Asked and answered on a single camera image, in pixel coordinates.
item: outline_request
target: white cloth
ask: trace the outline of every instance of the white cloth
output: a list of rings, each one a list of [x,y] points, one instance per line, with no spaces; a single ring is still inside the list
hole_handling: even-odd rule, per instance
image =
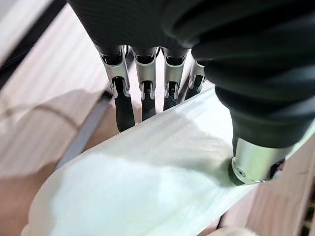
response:
[[[84,152],[35,197],[23,236],[196,236],[236,187],[229,111],[214,89]]]

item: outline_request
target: silver metal cylinder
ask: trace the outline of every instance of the silver metal cylinder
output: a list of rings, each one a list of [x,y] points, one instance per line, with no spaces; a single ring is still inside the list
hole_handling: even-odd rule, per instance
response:
[[[114,88],[114,84],[113,84],[113,78],[115,77],[122,77],[125,81],[124,84],[124,93],[126,96],[130,96],[129,94],[129,89],[130,89],[130,83],[129,83],[129,77],[128,77],[128,70],[127,70],[127,65],[126,65],[126,60],[125,60],[125,52],[124,49],[122,48],[122,61],[117,64],[117,65],[109,65],[107,64],[104,60],[103,64],[105,66],[105,70],[107,73],[107,77],[109,80],[109,85],[110,85],[110,89],[115,92],[115,88]]]
[[[164,88],[165,88],[165,98],[168,94],[168,83],[169,82],[176,82],[177,83],[177,88],[174,94],[174,98],[177,98],[177,93],[178,89],[181,85],[181,80],[182,80],[182,74],[183,74],[183,69],[184,69],[184,64],[185,64],[185,59],[180,65],[171,65],[167,63],[166,60],[166,53],[164,53]]]
[[[244,184],[269,181],[278,177],[291,148],[261,147],[238,139],[231,163],[233,173]]]
[[[153,91],[156,90],[156,55],[154,54],[153,61],[148,64],[142,64],[137,59],[135,62],[140,90],[142,89],[143,81],[151,81]]]
[[[202,86],[205,82],[205,72],[204,72],[204,68],[205,66],[204,65],[200,65],[198,64],[198,62],[196,60],[193,60],[193,63],[192,63],[192,67],[191,67],[191,70],[190,70],[190,77],[189,77],[189,83],[188,83],[188,87],[190,89],[193,88],[193,84],[195,82],[195,79],[196,79],[196,75],[200,75],[202,76],[202,82],[200,84],[200,86],[198,87],[198,91],[200,92],[201,89],[202,89]]]

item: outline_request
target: robotic hand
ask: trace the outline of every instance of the robotic hand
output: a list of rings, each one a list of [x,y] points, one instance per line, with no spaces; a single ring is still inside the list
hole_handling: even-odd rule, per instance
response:
[[[200,92],[204,78],[216,84],[233,121],[229,172],[236,185],[272,179],[315,118],[313,0],[68,2],[101,55],[117,117],[133,120],[122,45],[136,59],[143,119],[155,114],[156,47],[164,48],[165,110],[176,105],[192,48],[187,98]]]

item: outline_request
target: white fabric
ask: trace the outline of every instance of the white fabric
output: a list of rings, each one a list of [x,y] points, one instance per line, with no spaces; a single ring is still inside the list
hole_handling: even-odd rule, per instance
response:
[[[22,235],[196,236],[254,187],[229,180],[231,141],[211,89],[53,173]]]

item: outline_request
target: wood grain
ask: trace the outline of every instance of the wood grain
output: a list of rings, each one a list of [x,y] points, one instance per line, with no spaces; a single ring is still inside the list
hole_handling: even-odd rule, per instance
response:
[[[53,0],[0,0],[0,66]]]
[[[198,234],[197,236],[207,236],[209,234],[211,234],[212,232],[214,232],[217,227],[218,227],[218,223],[219,223],[220,219],[217,219],[216,221],[214,221],[213,223],[211,223],[207,228],[205,228],[200,234]]]
[[[282,176],[257,190],[247,227],[260,236],[299,236],[313,185],[312,136],[285,165]]]
[[[228,226],[246,227],[257,191],[258,188],[254,188],[248,195],[228,210],[222,216],[220,228]]]
[[[66,5],[1,90],[1,236],[20,234],[36,192],[106,86],[98,53]]]

